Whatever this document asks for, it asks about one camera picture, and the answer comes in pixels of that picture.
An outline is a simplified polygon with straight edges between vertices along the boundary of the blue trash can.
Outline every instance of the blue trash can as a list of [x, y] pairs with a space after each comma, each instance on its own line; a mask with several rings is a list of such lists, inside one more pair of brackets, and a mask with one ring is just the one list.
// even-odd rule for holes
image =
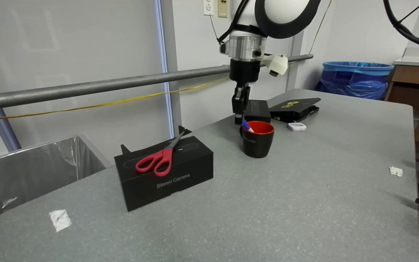
[[380, 63], [332, 61], [323, 63], [316, 90], [379, 100], [385, 96], [387, 76], [394, 66]]

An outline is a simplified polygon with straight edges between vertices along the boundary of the metal pole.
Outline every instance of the metal pole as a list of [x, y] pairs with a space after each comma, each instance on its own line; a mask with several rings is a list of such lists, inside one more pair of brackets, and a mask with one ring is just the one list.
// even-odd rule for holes
[[[313, 55], [298, 55], [289, 57], [289, 61], [294, 62], [311, 58], [313, 58]], [[20, 106], [23, 104], [38, 103], [61, 98], [71, 98], [73, 96], [84, 96], [125, 88], [133, 88], [137, 86], [178, 81], [190, 78], [199, 78], [201, 76], [218, 75], [228, 72], [229, 66], [222, 65], [216, 67], [183, 70], [147, 76], [133, 76], [130, 78], [102, 80], [96, 82], [36, 88], [32, 90], [5, 92], [0, 93], [0, 108]]]

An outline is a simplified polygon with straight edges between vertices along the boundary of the red and black mug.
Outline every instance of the red and black mug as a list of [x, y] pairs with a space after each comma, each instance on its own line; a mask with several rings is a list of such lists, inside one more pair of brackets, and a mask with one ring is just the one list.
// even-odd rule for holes
[[243, 152], [252, 158], [264, 158], [271, 149], [274, 126], [263, 121], [250, 121], [248, 124], [253, 133], [242, 128]]

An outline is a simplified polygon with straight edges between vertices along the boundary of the paper scrap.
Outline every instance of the paper scrap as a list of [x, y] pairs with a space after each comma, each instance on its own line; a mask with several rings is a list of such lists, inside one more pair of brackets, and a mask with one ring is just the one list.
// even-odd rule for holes
[[72, 222], [65, 209], [51, 211], [49, 216], [51, 218], [51, 222], [53, 222], [53, 226], [55, 226], [56, 232], [59, 232], [72, 225]]
[[400, 168], [389, 166], [389, 172], [391, 172], [391, 175], [396, 175], [398, 177], [401, 177], [404, 175], [404, 171]]

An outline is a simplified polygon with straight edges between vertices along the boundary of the red scissors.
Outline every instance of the red scissors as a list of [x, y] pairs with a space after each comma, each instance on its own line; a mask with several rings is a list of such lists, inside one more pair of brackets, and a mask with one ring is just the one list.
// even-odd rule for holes
[[[178, 137], [176, 137], [171, 144], [169, 144], [169, 146], [166, 146], [163, 150], [158, 151], [152, 155], [149, 155], [147, 157], [145, 157], [144, 159], [138, 161], [138, 163], [135, 165], [135, 169], [138, 172], [148, 172], [150, 171], [151, 168], [153, 168], [153, 166], [156, 164], [156, 162], [158, 162], [158, 164], [156, 164], [155, 166], [155, 175], [157, 175], [158, 177], [163, 177], [166, 176], [167, 174], [169, 174], [169, 171], [171, 171], [171, 165], [172, 165], [172, 151], [174, 146], [179, 142], [179, 140], [181, 139], [181, 137], [183, 136], [183, 132], [178, 135]], [[147, 166], [145, 167], [140, 167], [143, 166], [146, 162], [151, 161]], [[158, 172], [158, 169], [162, 166], [164, 166], [165, 164], [168, 164], [168, 168], [166, 168], [166, 170], [162, 171], [162, 172]]]

